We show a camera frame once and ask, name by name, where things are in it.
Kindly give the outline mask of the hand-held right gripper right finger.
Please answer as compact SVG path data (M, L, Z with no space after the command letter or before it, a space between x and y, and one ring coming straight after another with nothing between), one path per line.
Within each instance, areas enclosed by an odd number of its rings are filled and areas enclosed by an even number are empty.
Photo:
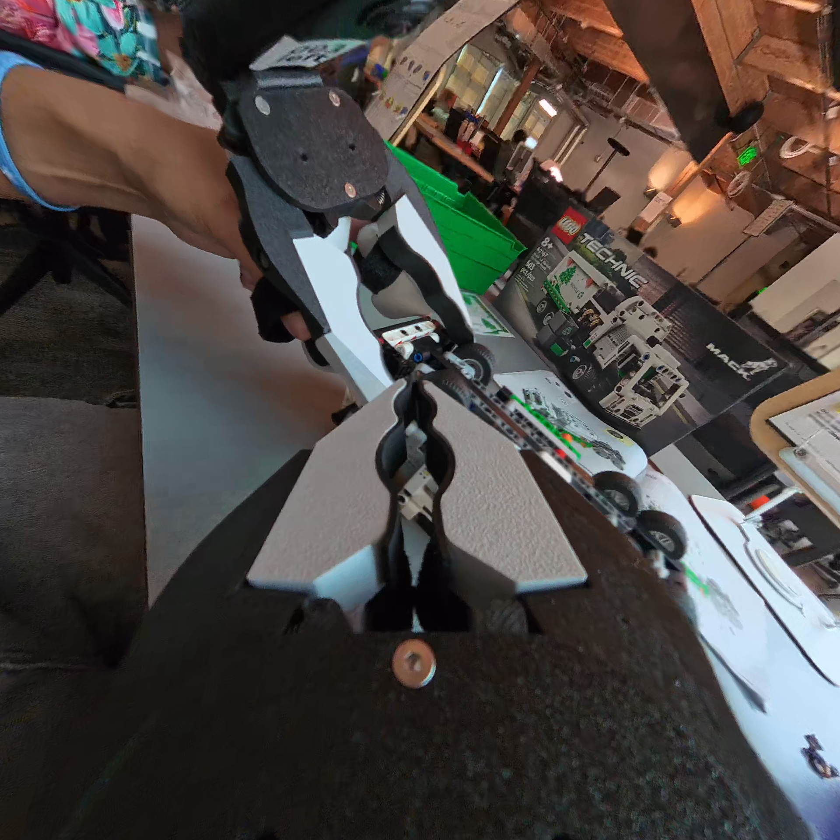
M437 484L419 617L477 618L494 602L587 582L520 448L435 383L418 381L415 398Z

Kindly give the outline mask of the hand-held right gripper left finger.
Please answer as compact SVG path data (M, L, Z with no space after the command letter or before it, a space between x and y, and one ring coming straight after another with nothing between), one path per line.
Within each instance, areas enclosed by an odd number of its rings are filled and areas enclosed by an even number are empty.
M389 581L410 396L396 382L315 445L247 573L251 587L352 613Z

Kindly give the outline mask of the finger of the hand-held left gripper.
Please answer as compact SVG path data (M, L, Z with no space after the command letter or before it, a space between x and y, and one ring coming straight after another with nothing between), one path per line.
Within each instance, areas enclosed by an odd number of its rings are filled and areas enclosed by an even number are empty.
M390 317L397 311L434 314L452 342L472 343L469 312L428 219L410 196L402 196L360 228L356 244L364 284L384 298Z
M293 244L320 311L314 346L354 400L369 403L392 386L393 378L361 313L360 273L350 254L352 222L341 218L328 236L297 238Z

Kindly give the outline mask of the lego truck chassis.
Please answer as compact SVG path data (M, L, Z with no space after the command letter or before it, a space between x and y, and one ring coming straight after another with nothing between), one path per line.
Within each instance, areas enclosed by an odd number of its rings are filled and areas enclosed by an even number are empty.
M652 552L662 576L684 570L685 529L644 493L648 457L622 433L590 419L555 376L499 374L486 345L458 344L432 318L398 322L374 335L394 377L436 384L518 449L540 456L640 550Z

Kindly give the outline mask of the person's left forearm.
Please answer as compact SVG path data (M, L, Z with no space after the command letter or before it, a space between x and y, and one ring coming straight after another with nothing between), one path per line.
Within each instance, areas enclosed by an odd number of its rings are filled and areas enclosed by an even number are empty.
M56 207L148 217L229 259L252 291L261 277L239 233L228 158L210 129L123 94L16 66L2 83L2 135L14 170Z

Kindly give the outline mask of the black lego set box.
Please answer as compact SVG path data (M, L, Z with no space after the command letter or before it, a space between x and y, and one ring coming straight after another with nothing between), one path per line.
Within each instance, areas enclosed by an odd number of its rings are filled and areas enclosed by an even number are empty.
M646 455L790 367L575 202L536 234L496 304L573 395Z

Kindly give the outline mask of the scattered loose lego pieces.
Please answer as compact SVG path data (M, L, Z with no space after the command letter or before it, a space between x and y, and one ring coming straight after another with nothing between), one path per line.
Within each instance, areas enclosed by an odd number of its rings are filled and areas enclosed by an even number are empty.
M839 777L838 768L831 764L823 754L823 746L814 734L806 734L802 755L811 770L820 778L834 780Z

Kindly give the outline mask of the person's left hand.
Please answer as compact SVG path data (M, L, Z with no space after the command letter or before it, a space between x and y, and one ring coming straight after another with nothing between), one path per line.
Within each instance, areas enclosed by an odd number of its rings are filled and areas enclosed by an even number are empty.
M239 275L241 284L250 292L260 338L270 343L310 340L310 330L302 314L291 309L289 300L263 278L258 268L240 261Z

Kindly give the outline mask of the green white sticker sheet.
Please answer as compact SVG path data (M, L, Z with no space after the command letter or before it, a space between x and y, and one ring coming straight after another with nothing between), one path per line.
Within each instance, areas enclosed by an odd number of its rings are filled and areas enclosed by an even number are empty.
M469 315L469 324L476 340L482 338L515 339L516 334L511 331L500 317L491 310L490 305L482 296L468 290L460 291Z

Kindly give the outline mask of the black floor lamp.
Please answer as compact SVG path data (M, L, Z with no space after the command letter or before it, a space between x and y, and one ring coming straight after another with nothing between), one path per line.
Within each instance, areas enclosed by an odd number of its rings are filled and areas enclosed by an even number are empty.
M631 153L615 136L608 136L606 144L607 149L597 161L596 169L584 189L586 204L594 213L603 213L620 197L616 189L616 168Z

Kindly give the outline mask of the thin instruction booklet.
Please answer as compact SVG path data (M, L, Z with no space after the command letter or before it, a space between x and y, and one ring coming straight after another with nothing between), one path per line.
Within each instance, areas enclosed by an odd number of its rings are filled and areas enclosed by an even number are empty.
M681 563L700 636L752 704L767 711L770 670L763 602L670 478L649 465L639 483L644 507L671 515L686 531Z

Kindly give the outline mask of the tan wooden board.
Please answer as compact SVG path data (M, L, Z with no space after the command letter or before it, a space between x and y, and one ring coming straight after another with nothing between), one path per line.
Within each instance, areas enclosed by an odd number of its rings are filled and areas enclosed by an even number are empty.
M838 427L839 370L771 397L750 423L759 450L837 527Z

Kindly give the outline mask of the white desk lamp base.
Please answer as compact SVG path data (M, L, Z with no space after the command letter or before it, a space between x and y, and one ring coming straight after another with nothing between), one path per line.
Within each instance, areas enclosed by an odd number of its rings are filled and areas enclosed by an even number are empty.
M803 655L839 686L838 618L777 554L754 521L724 500L691 495L689 502Z

